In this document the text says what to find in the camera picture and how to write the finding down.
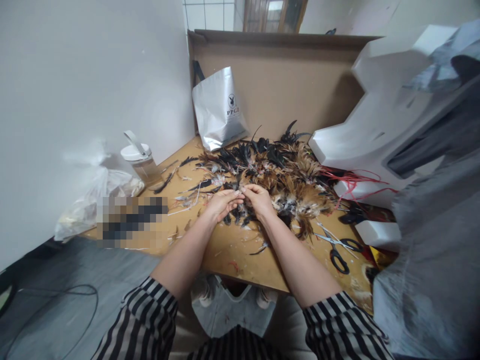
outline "hand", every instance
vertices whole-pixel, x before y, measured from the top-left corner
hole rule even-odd
[[[221,222],[227,214],[235,209],[238,204],[242,204],[245,199],[239,190],[223,190],[212,196],[204,214],[215,219],[217,223]]]
[[[277,212],[272,206],[269,192],[260,185],[248,184],[241,191],[250,199],[255,214],[260,221],[269,216],[277,216]]]

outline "plastic bag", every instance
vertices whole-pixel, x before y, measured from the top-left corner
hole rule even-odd
[[[78,166],[96,168],[96,174],[90,190],[58,219],[54,233],[56,241],[67,240],[97,226],[97,204],[101,205],[103,198],[135,197],[144,189],[145,184],[139,178],[124,171],[100,166],[107,157],[102,143],[96,143],[80,154],[64,156],[65,160]]]
[[[201,82],[192,90],[198,132],[203,146],[214,151],[249,134],[237,103],[232,69],[226,67],[205,78],[198,62],[195,72]]]

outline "pile of feathers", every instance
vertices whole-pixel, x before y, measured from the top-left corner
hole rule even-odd
[[[300,141],[301,137],[310,134],[291,133],[295,122],[288,126],[278,141],[270,142],[263,137],[254,141],[254,134],[250,141],[239,140],[237,146],[222,148],[217,154],[204,151],[198,157],[188,157],[180,166],[199,160],[196,168],[205,171],[206,179],[187,190],[193,191],[189,196],[176,199],[186,207],[200,189],[203,189],[201,193],[214,194],[220,190],[241,190],[247,184],[257,184],[268,190],[273,208],[288,228],[299,239],[310,237],[313,234],[310,221],[320,214],[330,214],[334,209],[334,198],[326,186],[328,180],[323,176],[323,167],[307,144]],[[242,227],[252,220],[257,218],[248,199],[223,219],[226,225],[234,221]],[[298,222],[297,231],[293,230],[293,220]]]

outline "wooden door frame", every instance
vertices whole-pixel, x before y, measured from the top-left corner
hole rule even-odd
[[[259,20],[259,28],[260,32],[264,33],[266,28],[267,28],[267,9],[269,8],[270,1],[271,0],[259,0],[260,1],[260,20]],[[302,22],[304,21],[304,16],[305,16],[305,11],[307,10],[307,4],[309,0],[301,0],[302,1],[302,7],[300,11],[300,16],[298,17],[298,22],[296,24],[296,34],[300,32],[300,26],[302,25]],[[283,0],[283,6],[281,8],[281,15],[280,15],[280,20],[278,23],[278,32],[283,33],[284,32],[284,24],[285,24],[285,16],[287,13],[287,8],[289,5],[289,0]],[[248,26],[248,19],[249,19],[249,13],[250,9],[252,6],[252,0],[245,0],[245,6],[244,6],[244,11],[243,11],[243,32],[247,32],[247,26]]]

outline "cardboard box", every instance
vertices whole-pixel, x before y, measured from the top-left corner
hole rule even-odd
[[[190,77],[198,60],[205,77],[231,67],[238,103],[257,137],[279,139],[345,121],[364,91],[351,73],[372,36],[188,31]]]

